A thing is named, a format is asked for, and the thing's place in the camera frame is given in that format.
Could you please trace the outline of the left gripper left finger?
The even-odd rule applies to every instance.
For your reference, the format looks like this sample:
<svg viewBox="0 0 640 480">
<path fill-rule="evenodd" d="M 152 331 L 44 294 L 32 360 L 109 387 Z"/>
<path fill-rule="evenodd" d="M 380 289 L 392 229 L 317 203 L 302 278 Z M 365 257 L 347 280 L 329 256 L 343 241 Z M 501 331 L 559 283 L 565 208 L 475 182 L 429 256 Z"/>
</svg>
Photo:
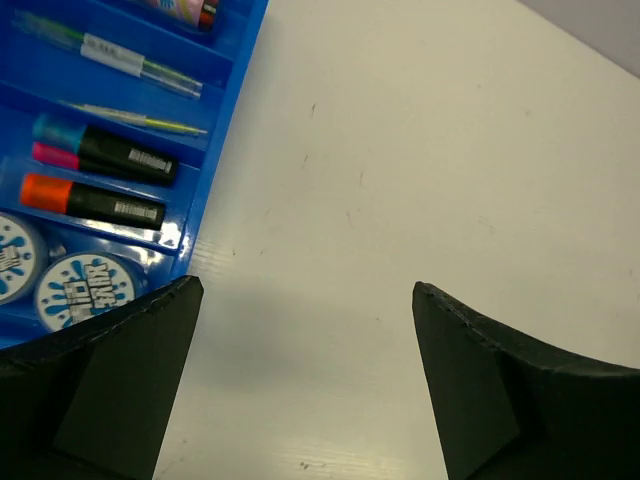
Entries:
<svg viewBox="0 0 640 480">
<path fill-rule="evenodd" d="M 152 478 L 203 293 L 183 276 L 2 350 L 2 478 Z"/>
</svg>

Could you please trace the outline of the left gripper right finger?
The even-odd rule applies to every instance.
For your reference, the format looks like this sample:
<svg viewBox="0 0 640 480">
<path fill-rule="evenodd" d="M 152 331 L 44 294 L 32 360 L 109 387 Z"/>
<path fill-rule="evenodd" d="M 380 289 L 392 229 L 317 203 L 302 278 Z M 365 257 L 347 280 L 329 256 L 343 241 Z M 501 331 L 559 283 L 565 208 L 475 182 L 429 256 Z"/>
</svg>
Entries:
<svg viewBox="0 0 640 480">
<path fill-rule="evenodd" d="M 451 479 L 635 479 L 639 372 L 547 344 L 434 285 L 412 311 Z"/>
</svg>

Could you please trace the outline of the blue paint jar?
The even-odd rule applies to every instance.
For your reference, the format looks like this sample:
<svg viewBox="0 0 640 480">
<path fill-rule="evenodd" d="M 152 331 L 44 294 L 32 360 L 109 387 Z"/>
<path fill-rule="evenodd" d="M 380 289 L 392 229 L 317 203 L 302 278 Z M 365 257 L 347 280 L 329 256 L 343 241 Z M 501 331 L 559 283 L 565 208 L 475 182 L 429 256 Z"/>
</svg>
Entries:
<svg viewBox="0 0 640 480">
<path fill-rule="evenodd" d="M 1 304 L 28 296 L 49 262 L 48 247 L 31 223 L 1 213 Z"/>
<path fill-rule="evenodd" d="M 51 264 L 34 290 L 40 323 L 56 332 L 124 306 L 149 291 L 147 276 L 112 253 L 68 255 Z"/>
</svg>

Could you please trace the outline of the orange cap black highlighter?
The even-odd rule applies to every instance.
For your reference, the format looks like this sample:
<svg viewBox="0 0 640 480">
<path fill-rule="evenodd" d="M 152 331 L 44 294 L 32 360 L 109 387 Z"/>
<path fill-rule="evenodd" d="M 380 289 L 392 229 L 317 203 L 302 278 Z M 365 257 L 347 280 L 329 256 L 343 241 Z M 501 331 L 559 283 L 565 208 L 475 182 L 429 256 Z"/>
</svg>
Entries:
<svg viewBox="0 0 640 480">
<path fill-rule="evenodd" d="M 20 203 L 70 217 L 151 230 L 161 229 L 166 212 L 160 202 L 36 173 L 25 175 Z"/>
</svg>

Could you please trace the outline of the pink cap black highlighter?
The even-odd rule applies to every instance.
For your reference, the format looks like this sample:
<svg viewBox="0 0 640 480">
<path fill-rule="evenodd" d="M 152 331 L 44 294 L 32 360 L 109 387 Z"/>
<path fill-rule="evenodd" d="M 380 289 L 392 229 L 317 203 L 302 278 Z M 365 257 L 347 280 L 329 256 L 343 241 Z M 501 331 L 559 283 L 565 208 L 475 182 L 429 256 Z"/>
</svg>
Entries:
<svg viewBox="0 0 640 480">
<path fill-rule="evenodd" d="M 99 162 L 88 157 L 78 156 L 74 153 L 61 150 L 56 147 L 34 142 L 32 145 L 33 158 L 45 165 L 58 168 L 75 170 L 84 173 L 98 174 L 113 178 L 136 181 L 151 184 L 152 180 L 142 173 L 113 166 L 109 163 Z"/>
</svg>

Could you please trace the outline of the blue cap black highlighter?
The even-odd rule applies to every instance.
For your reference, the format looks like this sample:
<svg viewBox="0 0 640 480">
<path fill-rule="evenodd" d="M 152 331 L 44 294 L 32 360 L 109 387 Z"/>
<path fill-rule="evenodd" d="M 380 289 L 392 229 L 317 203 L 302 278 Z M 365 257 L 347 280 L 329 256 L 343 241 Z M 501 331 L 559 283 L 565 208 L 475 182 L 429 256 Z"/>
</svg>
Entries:
<svg viewBox="0 0 640 480">
<path fill-rule="evenodd" d="M 34 142 L 142 173 L 152 185 L 169 186 L 177 176 L 179 162 L 174 157 L 94 125 L 44 113 L 34 122 L 32 134 Z"/>
</svg>

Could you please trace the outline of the yellow slim highlighter pen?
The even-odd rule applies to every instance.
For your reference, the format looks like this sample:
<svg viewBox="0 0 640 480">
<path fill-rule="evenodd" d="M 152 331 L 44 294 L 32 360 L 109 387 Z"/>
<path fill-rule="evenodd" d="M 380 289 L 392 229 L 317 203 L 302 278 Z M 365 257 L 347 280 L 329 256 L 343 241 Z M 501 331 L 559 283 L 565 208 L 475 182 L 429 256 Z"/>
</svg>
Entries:
<svg viewBox="0 0 640 480">
<path fill-rule="evenodd" d="M 140 128 L 190 136 L 206 136 L 208 134 L 207 130 L 193 125 L 188 125 L 172 120 L 152 118 L 147 115 L 135 112 L 123 111 L 91 104 L 71 103 L 66 101 L 61 101 L 61 104 L 69 106 L 76 110 L 91 113 L 105 119 L 118 121 Z"/>
</svg>

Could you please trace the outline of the green slim pen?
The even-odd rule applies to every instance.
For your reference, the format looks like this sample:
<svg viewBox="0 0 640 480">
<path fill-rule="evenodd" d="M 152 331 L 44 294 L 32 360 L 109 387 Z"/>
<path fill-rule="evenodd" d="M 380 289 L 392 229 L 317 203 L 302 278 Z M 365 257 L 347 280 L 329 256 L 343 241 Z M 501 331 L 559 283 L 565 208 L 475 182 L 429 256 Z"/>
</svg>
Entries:
<svg viewBox="0 0 640 480">
<path fill-rule="evenodd" d="M 26 34 L 77 53 L 88 60 L 136 78 L 146 79 L 188 98 L 201 98 L 203 84 L 193 77 L 104 38 L 79 32 L 26 10 L 16 9 L 11 23 Z"/>
</svg>

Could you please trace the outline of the pink cap pencil tube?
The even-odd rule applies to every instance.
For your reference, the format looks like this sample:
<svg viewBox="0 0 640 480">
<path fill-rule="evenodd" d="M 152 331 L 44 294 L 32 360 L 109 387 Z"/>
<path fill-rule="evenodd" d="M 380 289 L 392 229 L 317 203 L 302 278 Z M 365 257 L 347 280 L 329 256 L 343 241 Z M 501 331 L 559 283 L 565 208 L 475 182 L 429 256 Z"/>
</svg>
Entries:
<svg viewBox="0 0 640 480">
<path fill-rule="evenodd" d="M 219 10 L 218 0 L 139 0 L 136 4 L 201 33 L 213 31 Z"/>
</svg>

